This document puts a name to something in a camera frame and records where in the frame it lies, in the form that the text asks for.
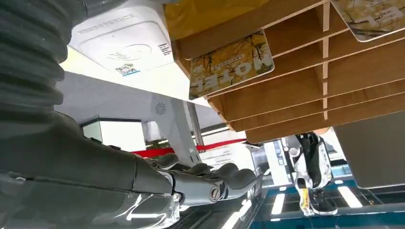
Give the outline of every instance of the wooden cubby shelf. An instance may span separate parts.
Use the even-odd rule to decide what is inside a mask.
[[[187,59],[259,29],[274,71],[207,96],[251,143],[405,110],[405,31],[358,42],[328,0],[265,3],[175,41],[176,61],[190,72]]]

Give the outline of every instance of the robotic hand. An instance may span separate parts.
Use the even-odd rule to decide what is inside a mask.
[[[152,167],[54,111],[72,28],[123,2],[0,1],[0,228],[165,228],[180,205],[236,198],[256,182],[232,164]]]
[[[305,216],[335,215],[334,201],[324,193],[332,180],[332,169],[324,141],[314,132],[286,138],[290,159],[296,173],[295,187]]]

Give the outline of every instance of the ceiling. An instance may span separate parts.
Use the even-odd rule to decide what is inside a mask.
[[[152,121],[150,102],[153,93],[110,83],[80,74],[66,72],[57,84],[64,94],[64,103],[55,109],[83,123],[100,117]],[[195,105],[201,128],[222,123],[210,107]],[[191,129],[190,116],[187,119]]]

